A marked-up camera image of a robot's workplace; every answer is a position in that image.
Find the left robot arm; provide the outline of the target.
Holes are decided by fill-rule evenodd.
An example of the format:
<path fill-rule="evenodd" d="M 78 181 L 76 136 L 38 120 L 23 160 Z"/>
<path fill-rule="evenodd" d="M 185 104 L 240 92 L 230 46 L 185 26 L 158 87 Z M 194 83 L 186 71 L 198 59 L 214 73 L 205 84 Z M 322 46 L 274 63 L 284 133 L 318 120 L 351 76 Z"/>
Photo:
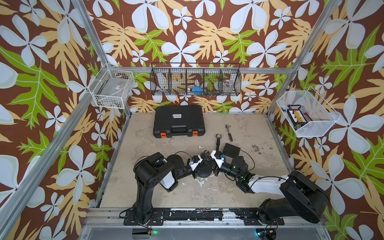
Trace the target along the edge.
<path fill-rule="evenodd" d="M 200 155 L 195 155 L 185 165 L 178 154 L 165 158 L 161 153 L 139 160 L 134 165 L 138 191 L 133 205 L 133 220 L 139 224 L 149 222 L 153 209 L 154 188 L 161 184 L 168 192 L 173 191 L 178 186 L 179 179 L 196 175 L 195 170 L 202 161 L 203 158 Z"/>

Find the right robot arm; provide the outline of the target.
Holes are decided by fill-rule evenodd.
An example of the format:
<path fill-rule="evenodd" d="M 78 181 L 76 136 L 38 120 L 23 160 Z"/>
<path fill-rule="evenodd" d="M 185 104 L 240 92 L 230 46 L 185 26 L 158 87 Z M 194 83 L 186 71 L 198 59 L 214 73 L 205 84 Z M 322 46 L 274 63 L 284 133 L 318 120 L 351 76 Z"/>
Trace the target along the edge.
<path fill-rule="evenodd" d="M 233 158 L 228 164 L 222 154 L 211 154 L 207 158 L 213 163 L 217 176 L 224 173 L 232 177 L 236 186 L 246 194 L 274 194 L 280 199 L 266 199 L 258 207 L 257 220 L 263 224 L 276 222 L 283 217 L 301 217 L 313 224 L 320 222 L 330 197 L 314 182 L 297 171 L 282 177 L 260 176 L 248 171 L 242 156 Z"/>

